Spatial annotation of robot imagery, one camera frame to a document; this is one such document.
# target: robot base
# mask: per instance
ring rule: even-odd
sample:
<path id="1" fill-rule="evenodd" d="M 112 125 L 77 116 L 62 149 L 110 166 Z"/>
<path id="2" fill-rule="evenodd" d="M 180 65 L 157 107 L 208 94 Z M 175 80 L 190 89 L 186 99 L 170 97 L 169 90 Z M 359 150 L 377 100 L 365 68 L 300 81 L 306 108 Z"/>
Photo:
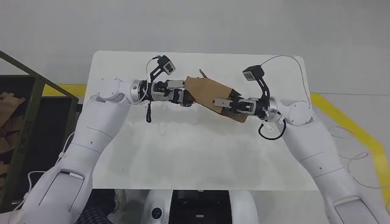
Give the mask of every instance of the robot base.
<path id="1" fill-rule="evenodd" d="M 141 224 L 223 223 L 258 224 L 249 191 L 151 190 Z"/>

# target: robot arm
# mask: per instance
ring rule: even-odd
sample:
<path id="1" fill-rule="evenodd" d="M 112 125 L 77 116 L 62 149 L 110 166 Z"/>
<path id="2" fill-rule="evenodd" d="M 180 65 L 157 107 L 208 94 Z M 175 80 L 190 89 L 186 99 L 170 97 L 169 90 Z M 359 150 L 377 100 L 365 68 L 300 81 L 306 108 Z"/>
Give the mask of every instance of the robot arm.
<path id="1" fill-rule="evenodd" d="M 183 89 L 183 80 L 153 81 L 162 71 L 170 75 L 175 70 L 167 57 L 156 58 L 158 67 L 151 73 L 151 82 L 101 79 L 99 91 L 83 108 L 66 153 L 27 194 L 12 223 L 75 223 L 91 194 L 94 167 L 120 131 L 130 106 L 144 100 L 169 101 L 184 107 L 194 103 Z"/>
<path id="2" fill-rule="evenodd" d="M 390 216 L 385 208 L 377 206 L 358 190 L 356 182 L 339 160 L 332 136 L 308 103 L 282 103 L 269 96 L 260 66 L 249 67 L 243 74 L 247 80 L 259 83 L 263 96 L 215 99 L 214 105 L 224 107 L 226 111 L 259 117 L 262 121 L 276 122 L 281 131 L 280 137 L 283 137 L 289 151 L 308 171 L 320 190 L 330 223 L 390 223 Z"/>

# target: yellow floor line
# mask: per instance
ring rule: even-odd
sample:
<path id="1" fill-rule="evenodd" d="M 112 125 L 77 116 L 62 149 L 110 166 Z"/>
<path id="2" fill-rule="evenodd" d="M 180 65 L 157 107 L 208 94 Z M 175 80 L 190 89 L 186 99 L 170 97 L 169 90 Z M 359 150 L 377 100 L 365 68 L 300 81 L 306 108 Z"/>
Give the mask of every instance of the yellow floor line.
<path id="1" fill-rule="evenodd" d="M 59 86 L 77 97 L 83 97 L 87 88 L 86 85 Z M 43 95 L 61 96 L 62 93 L 46 85 L 43 91 Z M 370 150 L 372 159 L 374 161 L 375 170 L 378 175 L 379 184 L 381 186 L 390 186 L 390 169 L 388 165 L 388 160 L 385 154 L 385 148 L 383 148 L 380 142 L 377 141 L 374 137 L 372 137 L 369 133 L 364 131 L 364 129 L 362 129 L 358 124 L 356 124 L 343 112 L 341 112 L 334 105 L 332 105 L 322 95 L 311 93 L 311 100 L 314 105 L 316 105 L 326 115 L 332 118 L 337 124 L 339 124 L 343 128 L 350 130 L 355 135 L 357 140 L 363 143 Z M 383 201 L 386 204 L 388 200 L 390 200 L 390 189 L 382 189 L 382 196 Z"/>
<path id="2" fill-rule="evenodd" d="M 87 90 L 87 85 L 62 85 L 59 84 L 59 87 L 63 88 L 67 92 L 73 94 L 77 97 L 84 97 L 85 91 Z M 51 88 L 48 85 L 44 86 L 43 89 L 44 96 L 63 96 L 63 94 L 56 89 Z"/>

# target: black cable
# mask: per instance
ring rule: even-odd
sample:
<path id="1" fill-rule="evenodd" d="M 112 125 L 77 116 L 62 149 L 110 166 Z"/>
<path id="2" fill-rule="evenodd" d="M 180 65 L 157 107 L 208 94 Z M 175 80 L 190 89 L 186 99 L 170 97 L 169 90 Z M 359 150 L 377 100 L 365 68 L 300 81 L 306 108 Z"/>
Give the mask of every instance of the black cable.
<path id="1" fill-rule="evenodd" d="M 152 58 L 152 60 L 155 60 L 155 59 L 160 59 L 161 56 L 160 55 L 157 55 L 156 57 Z M 145 94 L 148 94 L 149 91 L 151 91 L 152 88 L 148 88 L 146 91 L 145 91 Z M 146 122 L 148 123 L 151 123 L 152 122 L 152 107 L 151 107 L 151 103 L 152 101 L 150 100 L 149 98 L 149 104 L 147 105 L 147 111 L 146 111 Z"/>
<path id="2" fill-rule="evenodd" d="M 149 101 L 149 104 L 147 105 L 147 112 L 146 112 L 146 122 L 151 123 L 152 122 L 152 108 L 151 108 L 151 101 Z"/>
<path id="3" fill-rule="evenodd" d="M 264 127 L 264 124 L 261 124 L 260 125 L 260 128 L 258 128 L 258 134 L 262 137 L 262 138 L 265 138 L 265 139 L 267 139 L 267 140 L 277 140 L 277 139 L 280 139 L 280 137 L 282 137 L 283 135 L 284 135 L 284 133 L 285 133 L 285 131 L 286 131 L 286 127 L 287 127 L 287 125 L 286 125 L 286 119 L 283 119 L 283 130 L 282 130 L 282 132 L 280 133 L 280 135 L 278 136 L 278 137 L 276 137 L 276 138 L 269 138 L 269 137 L 265 137 L 262 133 L 261 133 L 261 129 Z"/>

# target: white table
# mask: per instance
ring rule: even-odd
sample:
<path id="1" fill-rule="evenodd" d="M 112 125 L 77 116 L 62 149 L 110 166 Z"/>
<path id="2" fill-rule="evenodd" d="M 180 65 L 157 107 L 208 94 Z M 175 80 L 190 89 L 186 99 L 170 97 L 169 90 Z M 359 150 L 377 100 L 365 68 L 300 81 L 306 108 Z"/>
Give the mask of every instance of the white table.
<path id="1" fill-rule="evenodd" d="M 145 79 L 146 62 L 156 52 L 95 53 L 85 98 L 97 90 L 103 77 Z M 161 52 L 176 66 L 171 76 L 158 80 L 206 75 L 230 86 L 244 97 L 260 97 L 256 82 L 247 82 L 241 71 L 270 55 L 183 54 Z M 303 60 L 299 58 L 307 88 Z M 149 65 L 149 70 L 157 63 Z M 297 63 L 276 58 L 263 66 L 272 96 L 305 100 Z M 182 108 L 152 103 L 152 123 L 145 121 L 146 106 L 130 109 L 126 123 L 104 150 L 93 174 L 94 188 L 117 189 L 247 189 L 317 190 L 313 180 L 291 156 L 283 140 L 267 141 L 257 130 L 260 121 L 240 124 L 193 105 Z"/>

